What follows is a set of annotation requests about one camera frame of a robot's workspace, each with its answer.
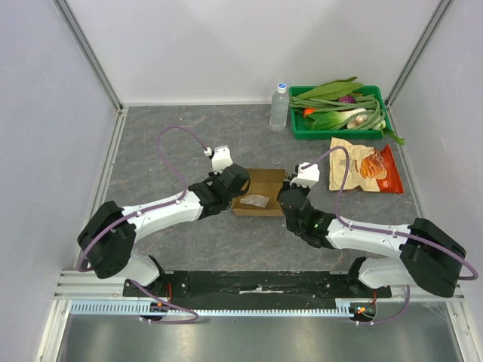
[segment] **chip bag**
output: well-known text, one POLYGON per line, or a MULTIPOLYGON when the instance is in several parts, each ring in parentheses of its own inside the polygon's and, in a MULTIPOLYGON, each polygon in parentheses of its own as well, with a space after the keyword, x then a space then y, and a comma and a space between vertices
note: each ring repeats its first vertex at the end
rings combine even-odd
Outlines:
MULTIPOLYGON (((369 192, 394 192, 402 194, 401 177, 394 162, 391 147, 386 145, 382 151, 374 147, 353 145, 345 140, 332 138, 331 148, 343 146, 349 153, 349 173, 344 190, 352 190, 360 186, 369 192)), ((338 149, 330 155, 331 172, 329 189, 340 189, 346 170, 346 154, 338 149)))

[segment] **black mounting plate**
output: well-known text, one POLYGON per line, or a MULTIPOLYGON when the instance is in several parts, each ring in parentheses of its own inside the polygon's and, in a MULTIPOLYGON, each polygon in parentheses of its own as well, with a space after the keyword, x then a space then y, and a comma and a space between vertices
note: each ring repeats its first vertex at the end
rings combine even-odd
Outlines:
MULTIPOLYGON (((167 271, 164 281, 171 284, 172 302, 191 309, 332 309, 336 298, 373 297, 372 290, 355 295, 346 274, 330 271, 167 271), (247 293, 260 287, 278 293, 247 293)), ((166 297, 166 284, 154 282, 148 289, 166 297)), ((129 281, 125 281, 122 295, 145 296, 129 281)), ((377 289, 378 298, 391 296, 390 288, 377 289)))

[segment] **clear plastic bottle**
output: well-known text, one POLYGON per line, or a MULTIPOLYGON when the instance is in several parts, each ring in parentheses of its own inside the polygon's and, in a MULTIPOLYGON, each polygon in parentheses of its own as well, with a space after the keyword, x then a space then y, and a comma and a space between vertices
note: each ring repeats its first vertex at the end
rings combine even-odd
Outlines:
POLYGON ((280 83, 272 97, 272 110, 270 112, 270 128, 276 132, 283 131, 287 124, 288 114, 287 85, 280 83))

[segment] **purple onion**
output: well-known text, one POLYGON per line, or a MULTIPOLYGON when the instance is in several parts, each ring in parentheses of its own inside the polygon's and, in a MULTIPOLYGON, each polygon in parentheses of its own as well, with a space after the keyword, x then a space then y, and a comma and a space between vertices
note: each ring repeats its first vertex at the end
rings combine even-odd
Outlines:
POLYGON ((339 98, 339 102, 342 102, 342 103, 357 103, 353 96, 341 97, 341 98, 339 98))

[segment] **white wall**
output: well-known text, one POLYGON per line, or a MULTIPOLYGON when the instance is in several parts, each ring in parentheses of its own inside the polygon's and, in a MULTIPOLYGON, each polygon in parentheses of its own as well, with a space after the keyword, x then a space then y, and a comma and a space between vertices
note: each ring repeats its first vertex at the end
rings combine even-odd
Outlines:
MULTIPOLYGON (((426 216, 483 274, 482 18, 480 0, 454 2, 393 112, 426 216)), ((483 278, 462 285, 483 336, 483 278)))
POLYGON ((115 111, 51 0, 0 5, 0 360, 33 360, 115 111))
POLYGON ((252 103, 358 75, 387 95, 438 0, 69 0, 125 103, 252 103))

